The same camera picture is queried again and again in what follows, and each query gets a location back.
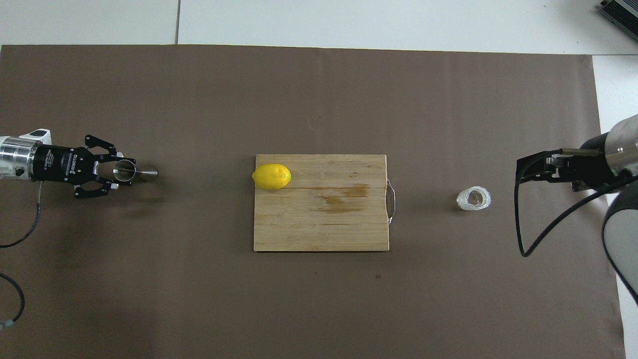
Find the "wooden cutting board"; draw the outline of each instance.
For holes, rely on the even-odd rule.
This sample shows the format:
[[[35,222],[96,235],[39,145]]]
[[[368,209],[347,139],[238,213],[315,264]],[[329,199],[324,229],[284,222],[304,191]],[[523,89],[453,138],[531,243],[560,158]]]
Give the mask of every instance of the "wooden cutting board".
[[[254,250],[389,250],[385,155],[257,155],[282,164],[280,190],[255,188]]]

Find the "cable connector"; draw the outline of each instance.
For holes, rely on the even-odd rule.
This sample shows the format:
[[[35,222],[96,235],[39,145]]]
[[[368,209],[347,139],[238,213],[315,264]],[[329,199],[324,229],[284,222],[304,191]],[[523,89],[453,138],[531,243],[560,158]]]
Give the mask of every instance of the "cable connector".
[[[7,320],[5,322],[0,323],[0,330],[7,329],[7,328],[9,328],[12,325],[13,325],[13,321],[11,319],[9,319],[9,320]]]

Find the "cable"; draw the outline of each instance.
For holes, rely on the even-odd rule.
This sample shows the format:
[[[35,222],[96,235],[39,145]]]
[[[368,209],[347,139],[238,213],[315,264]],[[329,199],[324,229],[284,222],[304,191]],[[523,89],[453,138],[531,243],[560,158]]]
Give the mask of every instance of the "cable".
[[[580,207],[584,206],[585,204],[588,204],[589,202],[593,201],[594,199],[601,197],[605,194],[608,194],[609,192],[616,190],[620,187],[626,186],[629,183],[638,180],[638,176],[633,176],[633,177],[627,177],[624,179],[621,179],[620,181],[612,184],[612,185],[608,185],[605,187],[602,187],[600,190],[598,190],[598,192],[589,195],[587,197],[585,197],[584,199],[581,199],[580,201],[578,201],[577,203],[575,203],[574,205],[572,205],[571,207],[569,207],[566,211],[564,211],[563,213],[561,213],[558,217],[556,217],[556,219],[554,219],[538,236],[538,238],[536,238],[536,240],[531,244],[531,246],[529,247],[529,249],[527,251],[525,251],[525,249],[523,248],[523,239],[521,238],[521,225],[520,225],[520,220],[519,220],[519,185],[521,184],[521,180],[523,178],[523,175],[525,173],[525,171],[527,171],[533,164],[535,164],[536,162],[540,161],[541,159],[547,158],[551,155],[560,155],[563,153],[562,149],[556,149],[554,151],[545,151],[545,152],[541,152],[539,153],[537,156],[533,157],[532,159],[530,159],[530,161],[528,163],[526,163],[524,166],[521,167],[521,170],[516,174],[516,182],[514,183],[514,221],[516,223],[516,236],[518,237],[518,245],[519,245],[519,250],[521,251],[521,255],[523,257],[528,257],[535,249],[536,247],[540,244],[540,242],[543,240],[543,238],[545,238],[549,232],[551,232],[552,229],[554,229],[554,227],[556,227],[563,219],[565,219],[565,217],[569,216],[570,214],[572,214],[575,210],[579,209]]]
[[[13,243],[10,243],[10,244],[2,244],[2,245],[0,245],[0,248],[9,248],[9,247],[13,247],[14,245],[19,244],[20,242],[22,242],[25,239],[27,239],[31,235],[33,230],[36,229],[36,226],[38,225],[38,222],[40,221],[40,195],[42,194],[42,183],[43,182],[40,182],[40,187],[38,188],[38,203],[36,204],[36,219],[33,221],[33,225],[31,226],[30,230],[27,232],[27,234],[25,234],[19,240],[15,241]]]
[[[15,282],[15,280],[11,279],[10,277],[2,273],[0,273],[0,278],[3,278],[7,282],[11,283],[11,285],[13,285],[15,290],[18,291],[18,295],[20,296],[20,310],[18,310],[18,315],[16,315],[11,321],[5,321],[4,323],[0,323],[0,330],[2,330],[8,326],[13,325],[14,322],[20,319],[20,316],[22,315],[22,311],[24,310],[24,293],[22,292],[22,289],[20,288],[20,286]]]

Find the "black vent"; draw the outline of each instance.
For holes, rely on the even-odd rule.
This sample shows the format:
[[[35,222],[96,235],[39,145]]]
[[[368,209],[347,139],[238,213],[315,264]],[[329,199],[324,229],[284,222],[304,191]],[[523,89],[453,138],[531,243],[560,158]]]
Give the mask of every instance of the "black vent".
[[[623,0],[623,2],[638,10],[638,0]],[[601,14],[638,41],[638,18],[615,0],[602,4]]]

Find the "robotiq logo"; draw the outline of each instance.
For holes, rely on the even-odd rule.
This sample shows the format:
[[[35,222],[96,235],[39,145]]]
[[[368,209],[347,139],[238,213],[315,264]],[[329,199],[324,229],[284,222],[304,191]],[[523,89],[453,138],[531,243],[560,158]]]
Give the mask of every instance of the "robotiq logo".
[[[77,162],[78,159],[78,155],[73,155],[73,159],[71,160],[71,170],[69,171],[70,174],[75,174],[75,164]]]

